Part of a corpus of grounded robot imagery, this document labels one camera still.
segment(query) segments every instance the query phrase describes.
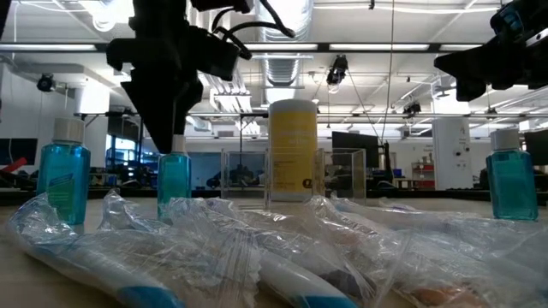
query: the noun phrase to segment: acrylic box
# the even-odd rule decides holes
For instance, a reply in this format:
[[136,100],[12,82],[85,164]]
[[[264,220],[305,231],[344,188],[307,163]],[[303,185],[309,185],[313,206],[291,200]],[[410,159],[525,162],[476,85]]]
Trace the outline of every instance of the acrylic box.
[[366,204],[366,151],[318,149],[314,160],[313,194],[347,198]]
[[264,209],[269,157],[265,151],[221,153],[221,198],[240,208]]

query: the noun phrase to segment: hand sanitizer bottle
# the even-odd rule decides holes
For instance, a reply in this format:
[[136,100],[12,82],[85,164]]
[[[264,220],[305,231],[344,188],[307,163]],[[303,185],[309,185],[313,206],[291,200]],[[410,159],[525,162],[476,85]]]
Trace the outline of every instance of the hand sanitizer bottle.
[[166,221],[165,207],[172,198],[190,198],[190,157],[185,137],[174,134],[171,153],[160,158],[158,168],[158,220]]
[[487,158],[489,189],[495,218],[529,220],[539,217],[533,165],[520,150],[517,129],[491,134],[493,153]]
[[42,148],[37,194],[48,200],[59,218],[81,224],[86,218],[90,151],[82,145],[85,125],[79,119],[55,119],[53,140]]

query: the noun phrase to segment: blue liquid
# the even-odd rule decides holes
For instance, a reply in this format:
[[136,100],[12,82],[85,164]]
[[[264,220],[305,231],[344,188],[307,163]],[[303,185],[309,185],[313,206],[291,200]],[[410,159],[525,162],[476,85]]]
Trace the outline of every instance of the blue liquid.
[[487,172],[495,218],[533,221],[539,217],[528,153],[495,151],[487,158]]
[[158,220],[164,221],[165,206],[172,198],[190,198],[190,157],[172,153],[160,158],[158,170]]
[[90,151],[77,143],[42,148],[36,193],[48,193],[51,206],[68,224],[81,224],[86,219],[90,158]]

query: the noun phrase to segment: plastic bag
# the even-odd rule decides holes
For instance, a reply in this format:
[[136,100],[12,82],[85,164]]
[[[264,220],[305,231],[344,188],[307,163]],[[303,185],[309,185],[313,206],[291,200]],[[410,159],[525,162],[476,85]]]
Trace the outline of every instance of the plastic bag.
[[100,230],[78,235],[40,195],[7,229],[31,256],[130,307],[253,306],[259,255],[251,234],[208,232],[197,239],[138,218],[126,205],[109,193]]
[[[273,245],[268,237],[258,236],[259,245],[311,270],[347,295],[354,295],[352,289],[361,286],[360,294],[365,299],[361,303],[366,307],[375,306],[390,290],[390,272],[397,268],[409,238],[403,232],[392,238],[363,233],[345,226],[336,217],[316,217],[311,209],[305,215],[291,216],[237,210],[234,204],[220,199],[207,203],[213,210],[265,230],[266,235],[275,234],[276,230],[286,244]],[[356,281],[361,283],[352,287]]]
[[393,288],[418,306],[548,306],[546,225],[331,202],[362,226],[413,235]]
[[168,212],[174,225],[194,223],[190,232],[242,229],[253,233],[260,249],[260,280],[296,307],[355,307],[343,293],[364,305],[369,285],[333,251],[303,234],[252,228],[236,219],[232,203],[222,199],[172,199]]

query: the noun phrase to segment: white bottle cap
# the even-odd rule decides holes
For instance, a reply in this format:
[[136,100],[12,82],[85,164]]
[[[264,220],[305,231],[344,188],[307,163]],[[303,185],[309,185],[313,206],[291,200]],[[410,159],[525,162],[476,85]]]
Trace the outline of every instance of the white bottle cap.
[[493,151],[519,148],[520,134],[517,129],[500,129],[491,133],[491,149]]
[[174,134],[171,142],[171,152],[183,153],[185,151],[185,136]]
[[53,125],[54,141],[84,143],[85,123],[80,119],[56,118]]

